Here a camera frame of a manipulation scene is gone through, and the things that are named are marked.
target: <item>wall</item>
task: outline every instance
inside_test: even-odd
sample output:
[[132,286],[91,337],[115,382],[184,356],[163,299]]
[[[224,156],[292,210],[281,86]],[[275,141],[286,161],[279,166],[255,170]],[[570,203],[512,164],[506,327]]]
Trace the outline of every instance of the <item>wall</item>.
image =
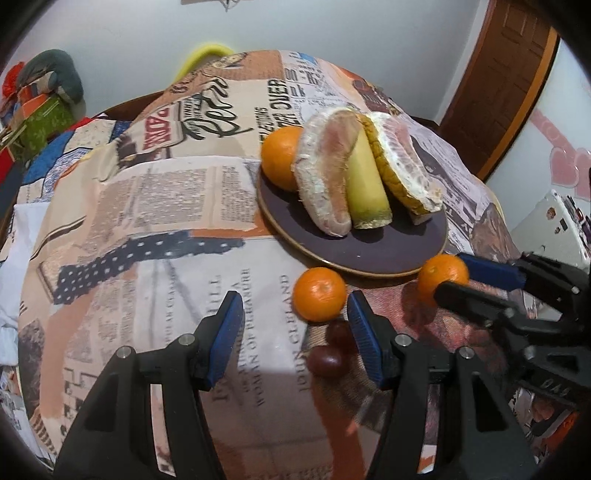
[[486,17],[488,3],[489,0],[479,0],[478,2],[476,14],[474,15],[474,21],[472,22],[472,27],[470,28],[468,37],[466,38],[466,44],[462,50],[462,55],[457,62],[456,70],[454,71],[449,85],[447,86],[447,90],[443,95],[441,105],[439,106],[439,110],[437,111],[437,115],[434,119],[438,125],[441,125],[441,121],[443,120],[443,117],[445,116],[447,109],[449,108],[449,105],[456,94],[457,88],[460,86],[460,82],[462,81],[464,72],[466,71],[468,63],[470,62],[470,58],[472,58],[472,53],[474,53],[474,48],[476,47],[476,42],[478,41],[480,31],[482,30],[482,24],[484,23],[484,19]]
[[381,86],[409,114],[434,119],[480,0],[56,0],[10,68],[48,48],[69,52],[86,113],[168,86],[204,42],[236,51],[298,50]]
[[497,195],[509,230],[551,189],[571,195],[590,214],[591,86],[561,42],[524,129],[487,185]]

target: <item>table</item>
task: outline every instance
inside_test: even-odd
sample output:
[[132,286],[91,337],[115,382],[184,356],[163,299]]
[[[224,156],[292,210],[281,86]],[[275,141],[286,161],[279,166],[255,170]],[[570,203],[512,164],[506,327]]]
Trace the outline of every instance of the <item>table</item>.
[[[245,302],[241,341],[225,378],[202,396],[227,476],[363,477],[389,395],[369,383],[358,358],[338,381],[307,372],[306,354],[324,342],[326,326],[300,320],[290,297],[295,280],[314,264],[274,236],[255,200],[264,138],[337,105],[388,112],[407,124],[428,153],[427,170],[447,189],[447,252],[498,261],[518,256],[487,189],[454,148],[363,78],[293,51],[210,63],[161,95],[115,109],[131,118],[143,108],[115,140],[97,140],[90,150],[92,142],[77,130],[68,140],[73,150],[60,157],[77,152],[77,158],[57,172],[52,167],[36,180],[41,187],[27,185],[31,192],[50,184],[19,318],[25,404],[48,450],[59,451],[119,346],[163,347],[194,330],[233,289]],[[116,126],[84,128],[110,139],[113,133],[104,131]],[[84,147],[76,146],[76,135]],[[502,371],[504,359],[488,334],[423,307],[413,278],[346,281],[400,332],[448,349],[470,345],[491,371]],[[523,304],[521,293],[514,299]],[[436,409],[434,392],[421,467],[433,460]],[[160,467],[172,471],[156,386],[152,417]]]

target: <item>door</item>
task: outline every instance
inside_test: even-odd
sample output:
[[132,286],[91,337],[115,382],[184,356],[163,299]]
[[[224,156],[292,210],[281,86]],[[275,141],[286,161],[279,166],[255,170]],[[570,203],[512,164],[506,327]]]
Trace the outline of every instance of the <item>door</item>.
[[491,0],[464,78],[438,132],[481,180],[527,120],[557,45],[556,32],[524,2]]

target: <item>pink heart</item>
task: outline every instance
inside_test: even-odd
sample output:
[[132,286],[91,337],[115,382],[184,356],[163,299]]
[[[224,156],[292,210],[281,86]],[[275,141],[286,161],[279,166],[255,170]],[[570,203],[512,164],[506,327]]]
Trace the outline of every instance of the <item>pink heart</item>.
[[584,148],[578,148],[574,163],[579,170],[579,183],[574,190],[574,195],[583,200],[591,200],[591,188],[589,187],[589,169],[591,168],[591,153]]
[[553,148],[550,153],[550,173],[552,183],[573,188],[579,182],[579,172],[561,148]]

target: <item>plate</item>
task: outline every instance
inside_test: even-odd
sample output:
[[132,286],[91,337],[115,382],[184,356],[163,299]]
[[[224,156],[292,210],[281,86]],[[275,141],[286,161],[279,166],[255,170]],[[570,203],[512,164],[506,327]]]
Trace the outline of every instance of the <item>plate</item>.
[[275,187],[261,170],[258,202],[265,217],[291,245],[327,267],[373,278],[395,278],[420,270],[442,252],[447,239],[445,211],[413,225],[406,208],[390,196],[392,223],[370,230],[352,229],[346,237],[323,233],[297,193]]

